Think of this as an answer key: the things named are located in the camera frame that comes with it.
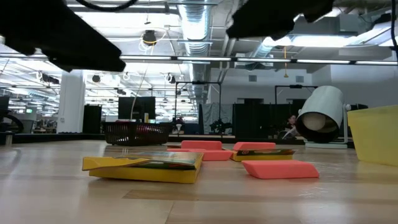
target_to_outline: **ceiling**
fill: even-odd
[[[97,4],[119,4],[123,1],[93,1]],[[78,5],[77,2],[67,0],[76,14],[84,19],[89,25],[94,27],[114,45],[119,47],[123,55],[185,55],[185,45],[183,43],[184,35],[181,27],[181,18],[178,15],[176,2],[167,1],[170,4],[170,14],[162,12],[162,6],[166,1],[139,1],[135,8],[130,8],[126,12],[103,13],[93,12],[90,9]],[[250,38],[229,40],[226,38],[226,28],[232,23],[231,15],[238,8],[238,0],[207,1],[211,4],[211,25],[210,36],[206,42],[210,44],[209,56],[252,56],[252,53],[264,40],[263,38]],[[380,16],[381,13],[388,10],[389,1],[335,1],[334,10],[331,14],[319,21],[318,26],[307,27],[302,21],[297,19],[295,30],[291,34],[296,38],[299,32],[305,30],[310,35],[321,34],[325,36],[329,30],[324,29],[323,22],[331,24],[336,22],[336,18],[346,18],[349,22],[339,19],[340,27],[342,24],[353,24],[351,28],[356,29],[358,34],[366,33],[369,30],[369,21]],[[158,11],[148,9],[148,7],[159,8]],[[142,44],[142,35],[145,30],[154,30],[157,37],[155,46],[148,47]],[[306,47],[305,45],[291,46],[273,46],[267,57],[274,58],[317,58],[334,60],[383,60],[391,56],[388,47],[379,47],[381,43],[367,44],[359,40],[359,35],[350,34],[350,42],[342,47]],[[322,43],[335,42],[324,40]],[[59,104],[60,86],[44,83],[40,80],[42,73],[50,75],[62,82],[63,71],[46,59],[32,60],[22,55],[8,58],[9,54],[17,52],[0,45],[0,85],[3,95],[11,95],[12,104],[17,108],[21,106],[38,105],[42,114],[57,114]],[[132,63],[127,61],[127,66],[122,73],[110,73],[100,71],[84,71],[87,75],[86,84],[86,103],[92,105],[103,105],[105,114],[117,114],[117,97],[119,94],[114,88],[123,89],[126,96],[137,94],[138,88],[142,82],[139,96],[156,96],[157,113],[164,116],[171,116],[174,113],[175,85],[169,83],[166,78],[168,75],[174,76],[177,81],[190,82],[190,64],[187,63]],[[227,69],[223,74],[224,85],[275,85],[272,82],[273,77],[267,79],[258,79],[256,83],[250,83],[248,75],[250,71],[236,67],[235,63],[222,64],[213,62],[211,67],[210,80],[218,81],[220,71]],[[275,63],[267,65],[262,70],[256,67],[255,73],[272,72],[274,75],[285,73],[285,64]],[[319,69],[319,65],[289,65],[290,73],[299,73],[302,75],[311,74]],[[95,83],[92,81],[93,75],[99,75],[101,81]],[[196,116],[197,106],[193,98],[193,90],[189,85],[182,89],[182,93],[177,105],[177,112],[186,116]]]

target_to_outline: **pink block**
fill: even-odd
[[[242,161],[246,171],[259,179],[317,178],[319,173],[308,162],[288,161]]]
[[[190,150],[190,152],[202,152],[204,153],[203,155],[203,161],[227,161],[229,158],[232,156],[231,151],[225,151],[225,150]]]
[[[189,152],[188,149],[167,149],[167,152]]]
[[[220,141],[182,141],[182,149],[206,149],[223,150],[223,144]]]
[[[233,149],[239,150],[250,150],[250,149],[274,149],[275,143],[273,142],[237,142]]]

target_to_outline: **desk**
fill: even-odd
[[[0,149],[0,223],[398,223],[398,167],[358,162],[352,149],[278,147],[299,149],[320,179],[259,180],[233,161],[204,162],[195,184],[98,179],[81,171],[83,156],[165,147],[15,144]]]
[[[44,129],[33,129],[32,130],[34,134],[44,134],[46,133],[46,130]]]

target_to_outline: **ductwork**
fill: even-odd
[[[114,5],[114,3],[102,3],[102,6]],[[87,7],[83,7],[80,4],[68,4],[68,7],[73,12],[98,12]],[[152,2],[150,5],[138,4],[130,6],[127,9],[123,9],[123,13],[148,13],[148,14],[175,14],[178,15],[178,9],[175,6],[169,6],[168,4],[157,4]]]
[[[205,40],[210,28],[210,6],[195,4],[178,5],[181,15],[181,28],[187,40]],[[186,43],[185,48],[189,56],[208,56],[209,45],[204,43]],[[208,81],[209,70],[206,64],[190,64],[191,81]],[[197,103],[205,103],[207,85],[194,85],[193,92]]]
[[[267,41],[264,40],[250,55],[250,57],[266,58],[271,52],[272,48],[274,47],[275,45],[269,45],[267,44]],[[266,66],[264,65],[264,63],[255,62],[255,63],[247,63],[245,64],[244,67],[246,70],[253,71],[254,69],[261,69],[265,68]]]

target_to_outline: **computer monitor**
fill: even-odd
[[[152,96],[138,97],[132,112],[133,119],[144,119],[144,114],[149,114],[149,119],[156,119],[155,104],[156,98]],[[131,107],[134,97],[119,97],[118,113],[119,119],[131,118]]]

